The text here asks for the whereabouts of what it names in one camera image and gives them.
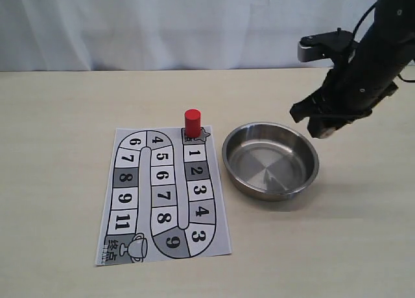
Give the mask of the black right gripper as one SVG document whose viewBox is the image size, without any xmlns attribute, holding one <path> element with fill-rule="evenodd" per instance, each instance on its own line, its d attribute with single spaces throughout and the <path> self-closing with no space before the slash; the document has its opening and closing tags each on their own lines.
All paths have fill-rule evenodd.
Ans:
<svg viewBox="0 0 415 298">
<path fill-rule="evenodd" d="M 343 125 L 366 118 L 385 97 L 397 90 L 394 82 L 399 65 L 384 62 L 354 62 L 337 72 L 330 70 L 323 85 L 310 97 L 294 103 L 294 122 L 307 117 L 312 138 L 326 139 Z"/>
</svg>

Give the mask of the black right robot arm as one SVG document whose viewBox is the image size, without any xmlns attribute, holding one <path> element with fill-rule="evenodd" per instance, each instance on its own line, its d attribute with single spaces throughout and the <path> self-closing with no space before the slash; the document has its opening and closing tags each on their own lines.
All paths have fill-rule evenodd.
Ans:
<svg viewBox="0 0 415 298">
<path fill-rule="evenodd" d="M 290 109 L 295 122 L 309 120 L 313 138 L 370 116 L 395 93 L 395 78 L 414 60 L 414 0 L 377 0 L 368 11 L 373 23 L 360 41 L 355 31 L 337 29 L 298 42 L 299 61 L 333 62 L 322 85 Z"/>
</svg>

